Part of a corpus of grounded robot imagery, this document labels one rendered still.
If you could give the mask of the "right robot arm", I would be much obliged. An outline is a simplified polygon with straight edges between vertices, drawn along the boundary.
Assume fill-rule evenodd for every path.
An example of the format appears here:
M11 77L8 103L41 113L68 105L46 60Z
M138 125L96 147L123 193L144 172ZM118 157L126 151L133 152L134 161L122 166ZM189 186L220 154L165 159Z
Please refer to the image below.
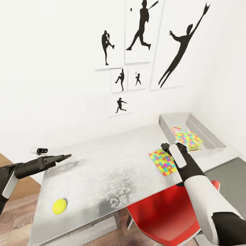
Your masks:
M179 140L161 147L174 160L205 237L213 245L246 246L246 221L205 176L189 147Z

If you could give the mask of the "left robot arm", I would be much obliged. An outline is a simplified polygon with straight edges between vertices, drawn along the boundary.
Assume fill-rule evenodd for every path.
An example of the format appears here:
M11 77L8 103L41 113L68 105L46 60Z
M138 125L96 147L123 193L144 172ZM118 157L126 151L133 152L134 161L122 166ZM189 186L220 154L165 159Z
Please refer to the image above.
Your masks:
M55 162L71 157L71 154L48 156L47 152L47 148L32 147L30 153L36 154L35 160L0 167L0 215L20 179L55 167Z

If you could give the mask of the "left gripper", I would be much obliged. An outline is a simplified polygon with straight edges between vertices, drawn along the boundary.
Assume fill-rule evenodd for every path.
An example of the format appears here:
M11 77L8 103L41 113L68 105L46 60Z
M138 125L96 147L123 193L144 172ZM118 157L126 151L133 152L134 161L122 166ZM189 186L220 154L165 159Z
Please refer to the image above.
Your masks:
M25 169L29 175L34 175L42 171L48 170L49 168L55 167L56 163L59 163L67 158L71 157L69 155L58 155L58 156L42 156L27 162Z

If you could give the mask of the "tennis ball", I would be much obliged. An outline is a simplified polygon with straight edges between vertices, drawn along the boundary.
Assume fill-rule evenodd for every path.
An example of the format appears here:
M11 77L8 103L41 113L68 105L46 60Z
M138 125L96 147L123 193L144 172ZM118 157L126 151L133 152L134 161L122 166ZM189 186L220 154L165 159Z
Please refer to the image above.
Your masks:
M67 206L67 202L65 201L65 199L58 199L53 204L52 211L56 215L61 214L66 209L66 206Z

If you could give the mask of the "jigsaw puzzle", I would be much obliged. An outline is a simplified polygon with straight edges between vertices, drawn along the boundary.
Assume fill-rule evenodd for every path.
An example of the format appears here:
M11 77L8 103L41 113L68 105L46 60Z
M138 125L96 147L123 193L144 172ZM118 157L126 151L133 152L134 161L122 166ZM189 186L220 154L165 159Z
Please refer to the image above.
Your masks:
M164 177L177 171L174 160L167 152L162 154L163 149L157 150L149 154L157 168L163 174Z
M203 141L191 131L174 135L177 137L177 140L186 144L189 147L189 149L200 147L200 143L203 144Z

